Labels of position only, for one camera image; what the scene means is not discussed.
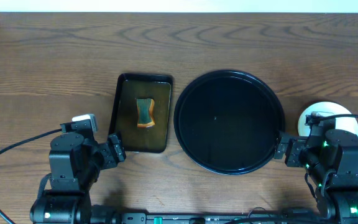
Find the orange green scrub sponge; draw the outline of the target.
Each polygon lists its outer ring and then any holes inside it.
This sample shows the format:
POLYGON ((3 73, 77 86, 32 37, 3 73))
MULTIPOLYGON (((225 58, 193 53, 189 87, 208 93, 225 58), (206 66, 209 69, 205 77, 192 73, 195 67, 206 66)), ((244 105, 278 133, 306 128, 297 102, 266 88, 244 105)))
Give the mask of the orange green scrub sponge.
POLYGON ((154 119, 154 99, 152 98, 138 98, 137 104, 137 127, 149 128, 155 125, 154 119))

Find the light blue plate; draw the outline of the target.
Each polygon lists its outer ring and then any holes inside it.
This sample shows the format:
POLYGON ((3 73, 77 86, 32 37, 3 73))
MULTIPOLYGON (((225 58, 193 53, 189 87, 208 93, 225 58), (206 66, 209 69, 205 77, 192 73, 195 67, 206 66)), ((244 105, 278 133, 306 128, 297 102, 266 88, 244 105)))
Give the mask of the light blue plate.
MULTIPOLYGON (((298 119, 298 135, 309 136, 310 127, 305 125, 306 115, 317 112, 320 116, 331 116, 337 114, 351 114, 351 112, 342 105, 329 101, 320 101, 311 104, 300 115, 298 119)), ((358 122, 355 118, 336 118, 336 129, 349 131, 358 136, 358 122)))

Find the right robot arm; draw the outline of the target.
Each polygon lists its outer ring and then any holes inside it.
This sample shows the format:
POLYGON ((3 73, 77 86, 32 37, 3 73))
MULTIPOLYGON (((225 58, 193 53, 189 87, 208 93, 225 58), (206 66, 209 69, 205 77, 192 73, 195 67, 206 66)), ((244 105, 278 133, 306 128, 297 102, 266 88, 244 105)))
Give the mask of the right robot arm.
POLYGON ((358 136, 336 128, 337 119, 306 116, 309 135, 280 132, 273 157, 305 169, 322 220, 358 223, 358 136))

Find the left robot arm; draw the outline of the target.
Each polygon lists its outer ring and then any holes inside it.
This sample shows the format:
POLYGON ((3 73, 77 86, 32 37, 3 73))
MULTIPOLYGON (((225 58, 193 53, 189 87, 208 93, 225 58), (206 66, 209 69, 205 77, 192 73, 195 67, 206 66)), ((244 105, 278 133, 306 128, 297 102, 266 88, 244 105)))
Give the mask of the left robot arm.
POLYGON ((126 154, 120 135, 99 144, 92 132, 62 134, 50 143, 51 173, 30 209, 32 223, 120 223, 110 206, 92 205, 90 189, 104 169, 117 167, 126 154))

